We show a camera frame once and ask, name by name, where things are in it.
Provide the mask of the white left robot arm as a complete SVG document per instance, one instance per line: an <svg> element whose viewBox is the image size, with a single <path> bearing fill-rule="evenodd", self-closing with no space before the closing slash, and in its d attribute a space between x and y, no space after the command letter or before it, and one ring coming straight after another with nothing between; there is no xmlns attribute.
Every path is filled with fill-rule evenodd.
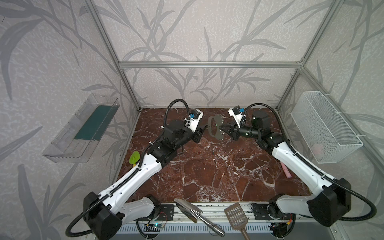
<svg viewBox="0 0 384 240"><path fill-rule="evenodd" d="M129 218L144 218L151 214L155 204L149 198L137 203L146 209L124 208L126 201L153 175L157 174L176 156L177 151L188 143L198 143L204 129L199 120L173 120L164 127L163 134L142 155L139 164L99 194L90 192L84 198L83 219L91 233L99 240L112 238Z"/></svg>

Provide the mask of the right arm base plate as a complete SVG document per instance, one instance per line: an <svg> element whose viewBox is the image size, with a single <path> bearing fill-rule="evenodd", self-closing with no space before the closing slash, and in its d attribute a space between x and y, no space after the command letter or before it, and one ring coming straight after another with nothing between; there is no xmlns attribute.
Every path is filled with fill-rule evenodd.
<svg viewBox="0 0 384 240"><path fill-rule="evenodd" d="M291 214L282 213L276 204L251 203L251 210L256 220L276 220L284 222L292 218Z"/></svg>

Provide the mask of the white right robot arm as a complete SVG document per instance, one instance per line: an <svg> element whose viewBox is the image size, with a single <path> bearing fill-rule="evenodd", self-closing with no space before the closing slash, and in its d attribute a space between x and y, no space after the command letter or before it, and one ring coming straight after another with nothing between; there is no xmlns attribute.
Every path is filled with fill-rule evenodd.
<svg viewBox="0 0 384 240"><path fill-rule="evenodd" d="M325 227L331 226L351 210L351 194L327 181L328 174L295 152L282 134L273 132L267 113L254 114L251 126L246 126L244 108L236 106L228 112L235 122L220 126L221 131L234 141L240 137L255 139L261 149L287 166L311 191L309 196L280 194L274 197L270 205L276 210L284 214L312 217Z"/></svg>

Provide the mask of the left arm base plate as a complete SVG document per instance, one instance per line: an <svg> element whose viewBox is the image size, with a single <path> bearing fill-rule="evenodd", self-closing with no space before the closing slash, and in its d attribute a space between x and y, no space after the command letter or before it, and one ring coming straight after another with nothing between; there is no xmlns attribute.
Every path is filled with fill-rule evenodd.
<svg viewBox="0 0 384 240"><path fill-rule="evenodd" d="M160 213L156 218L156 221L172 221L174 219L175 205L174 204L162 204L160 206Z"/></svg>

